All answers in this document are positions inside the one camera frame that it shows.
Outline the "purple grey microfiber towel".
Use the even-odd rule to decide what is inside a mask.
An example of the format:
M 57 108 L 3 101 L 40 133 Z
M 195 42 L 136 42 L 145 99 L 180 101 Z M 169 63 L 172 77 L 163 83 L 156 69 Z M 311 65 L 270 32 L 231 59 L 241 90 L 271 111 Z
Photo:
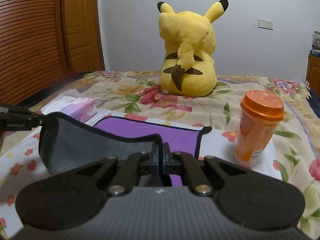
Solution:
M 173 190 L 177 186 L 189 190 L 182 184 L 180 176 L 162 173 L 165 142 L 160 134 L 127 138 L 89 126 L 60 112 L 50 113 L 46 115 L 39 140 L 39 155 L 50 177 L 29 185 L 26 191 L 31 195 L 62 200 L 93 197 L 100 201 L 109 197 L 108 185 L 120 168 L 115 160 L 107 157 L 115 156 L 118 164 L 122 164 L 133 153 L 151 150 L 153 142 L 158 144 L 158 173 L 141 176 L 139 184 L 129 193 L 138 187 L 158 192 Z M 199 153 L 191 155 L 205 174 L 209 163 L 200 161 Z

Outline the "purple tissue box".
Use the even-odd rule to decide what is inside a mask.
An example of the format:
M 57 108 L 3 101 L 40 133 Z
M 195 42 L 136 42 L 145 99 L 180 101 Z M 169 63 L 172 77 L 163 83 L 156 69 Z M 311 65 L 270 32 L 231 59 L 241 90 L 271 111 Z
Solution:
M 85 123 L 97 114 L 98 109 L 94 99 L 81 96 L 77 89 L 71 89 L 58 95 L 40 111 L 45 115 L 60 112 Z

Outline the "yellow Pikachu plush toy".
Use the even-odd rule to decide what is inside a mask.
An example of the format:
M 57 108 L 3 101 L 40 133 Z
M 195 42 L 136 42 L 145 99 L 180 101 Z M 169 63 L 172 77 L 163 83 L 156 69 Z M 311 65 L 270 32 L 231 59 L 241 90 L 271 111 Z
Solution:
M 168 3 L 158 2 L 159 35 L 166 51 L 160 86 L 165 94 L 197 98 L 208 95 L 216 87 L 211 57 L 216 48 L 212 23 L 228 6 L 228 0 L 220 0 L 200 15 L 192 11 L 175 12 Z

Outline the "wooden slatted wardrobe door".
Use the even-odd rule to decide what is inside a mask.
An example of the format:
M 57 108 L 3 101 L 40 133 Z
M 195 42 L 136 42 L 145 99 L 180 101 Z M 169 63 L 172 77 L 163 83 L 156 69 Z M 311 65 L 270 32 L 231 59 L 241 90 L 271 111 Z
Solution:
M 1 102 L 104 68 L 98 0 L 1 0 Z

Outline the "orange plastic cup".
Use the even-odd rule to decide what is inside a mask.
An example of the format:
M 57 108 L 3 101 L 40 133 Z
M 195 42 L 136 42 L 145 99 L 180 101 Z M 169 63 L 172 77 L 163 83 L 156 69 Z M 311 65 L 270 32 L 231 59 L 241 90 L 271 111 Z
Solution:
M 263 150 L 270 142 L 284 117 L 284 102 L 263 90 L 249 90 L 240 102 L 241 120 L 234 159 L 243 167 L 260 162 Z

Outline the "floral bed blanket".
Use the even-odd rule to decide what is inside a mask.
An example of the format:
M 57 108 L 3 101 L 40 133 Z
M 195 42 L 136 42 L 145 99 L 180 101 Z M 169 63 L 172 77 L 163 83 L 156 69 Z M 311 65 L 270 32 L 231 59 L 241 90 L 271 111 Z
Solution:
M 188 98 L 165 95 L 159 72 L 100 71 L 48 96 L 28 103 L 31 111 L 57 111 L 53 101 L 63 96 L 93 98 L 98 115 L 152 121 L 168 126 L 210 126 L 219 132 L 217 141 L 204 136 L 201 151 L 217 144 L 234 143 L 240 123 L 240 101 L 248 90 L 257 89 L 280 97 L 285 103 L 283 121 L 272 138 L 276 155 L 270 171 L 302 191 L 306 208 L 299 221 L 309 237 L 319 237 L 319 101 L 303 83 L 256 76 L 221 76 L 208 96 Z

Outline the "wooden sideboard cabinet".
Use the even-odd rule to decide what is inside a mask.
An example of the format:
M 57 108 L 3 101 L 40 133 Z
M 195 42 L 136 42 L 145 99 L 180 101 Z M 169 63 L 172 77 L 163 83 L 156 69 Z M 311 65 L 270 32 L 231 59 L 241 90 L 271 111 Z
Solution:
M 308 69 L 306 81 L 309 87 L 319 95 L 320 90 L 320 60 L 319 57 L 313 55 L 308 56 Z

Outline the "clutter pile on cabinet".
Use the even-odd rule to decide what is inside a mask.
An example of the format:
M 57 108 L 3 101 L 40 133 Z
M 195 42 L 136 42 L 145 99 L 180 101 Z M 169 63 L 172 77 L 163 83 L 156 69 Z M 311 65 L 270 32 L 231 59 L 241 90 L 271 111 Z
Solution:
M 319 57 L 319 54 L 320 54 L 320 32 L 314 31 L 312 35 L 310 55 Z

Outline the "white wall switch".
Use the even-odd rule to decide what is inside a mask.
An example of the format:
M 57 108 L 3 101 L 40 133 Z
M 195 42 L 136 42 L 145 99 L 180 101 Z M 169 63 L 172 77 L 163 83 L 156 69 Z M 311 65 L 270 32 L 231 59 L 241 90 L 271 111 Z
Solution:
M 273 22 L 267 21 L 267 20 L 258 19 L 258 28 L 267 29 L 267 30 L 273 30 Z

